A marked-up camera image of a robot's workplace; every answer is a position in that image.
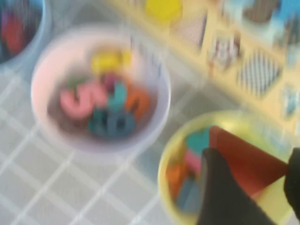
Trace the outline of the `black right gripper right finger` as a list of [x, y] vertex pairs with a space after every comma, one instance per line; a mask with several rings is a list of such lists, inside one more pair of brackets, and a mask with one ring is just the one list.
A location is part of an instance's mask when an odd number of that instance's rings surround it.
[[294, 211], [300, 210], [300, 148], [294, 148], [288, 161], [284, 192]]

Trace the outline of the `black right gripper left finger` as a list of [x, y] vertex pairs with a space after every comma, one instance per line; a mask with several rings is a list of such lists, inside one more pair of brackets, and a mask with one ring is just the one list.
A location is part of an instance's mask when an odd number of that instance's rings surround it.
[[235, 180], [227, 160], [214, 148], [203, 150], [198, 225], [274, 225], [275, 222]]

